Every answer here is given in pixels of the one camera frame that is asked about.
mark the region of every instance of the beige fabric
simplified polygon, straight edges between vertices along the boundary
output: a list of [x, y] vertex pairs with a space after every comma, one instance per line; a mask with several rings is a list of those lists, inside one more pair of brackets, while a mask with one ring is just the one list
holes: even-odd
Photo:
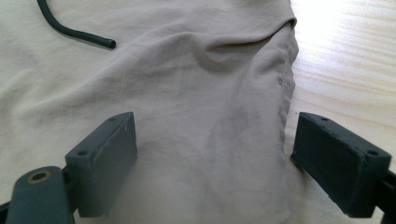
[[[110, 223], [283, 223], [297, 54], [287, 0], [0, 2], [0, 202], [105, 119], [134, 111], [139, 160]], [[82, 220], [80, 222], [101, 222]]]

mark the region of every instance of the wooden table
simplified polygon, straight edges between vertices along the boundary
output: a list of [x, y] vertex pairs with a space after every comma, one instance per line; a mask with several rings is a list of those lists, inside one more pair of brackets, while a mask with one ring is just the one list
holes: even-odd
[[[300, 54], [286, 127], [292, 151], [298, 113], [332, 119], [393, 155], [396, 172], [396, 1], [291, 0]], [[344, 215], [288, 160], [290, 223], [380, 223]]]

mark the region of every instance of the mounting hole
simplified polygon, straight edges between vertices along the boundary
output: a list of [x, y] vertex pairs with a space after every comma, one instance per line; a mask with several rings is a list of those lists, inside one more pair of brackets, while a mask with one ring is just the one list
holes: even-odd
[[79, 156], [85, 156], [85, 155], [87, 155], [87, 154], [88, 154], [88, 152], [87, 152], [87, 151], [84, 151], [84, 150], [82, 150], [82, 151], [80, 151], [80, 152], [78, 153]]
[[372, 156], [378, 156], [378, 152], [376, 152], [376, 151], [368, 150], [367, 153]]
[[30, 175], [27, 178], [29, 184], [37, 184], [43, 182], [44, 180], [50, 178], [50, 171], [40, 171]]

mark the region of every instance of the black cable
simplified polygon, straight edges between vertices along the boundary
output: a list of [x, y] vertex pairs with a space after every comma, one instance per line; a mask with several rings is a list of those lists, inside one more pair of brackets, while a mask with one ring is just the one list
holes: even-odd
[[101, 45], [106, 48], [114, 49], [116, 47], [116, 41], [112, 39], [103, 38], [98, 35], [92, 35], [85, 32], [77, 31], [69, 29], [63, 25], [61, 25], [56, 19], [53, 17], [52, 13], [50, 12], [50, 8], [47, 5], [46, 0], [37, 0], [38, 5], [40, 6], [41, 12], [43, 13], [44, 18], [49, 23], [52, 28], [61, 32], [64, 35], [69, 35], [74, 38], [82, 39], [89, 41], [91, 43]]

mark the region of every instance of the dark gray plastic part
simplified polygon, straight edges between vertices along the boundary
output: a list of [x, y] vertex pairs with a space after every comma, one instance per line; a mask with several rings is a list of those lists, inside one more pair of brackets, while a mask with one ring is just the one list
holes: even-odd
[[64, 176], [58, 167], [33, 170], [15, 183], [7, 224], [70, 224]]
[[108, 212], [136, 156], [132, 112], [106, 120], [65, 156], [67, 173], [78, 181], [81, 217]]
[[391, 156], [330, 119], [300, 113], [291, 158], [349, 217], [371, 217]]

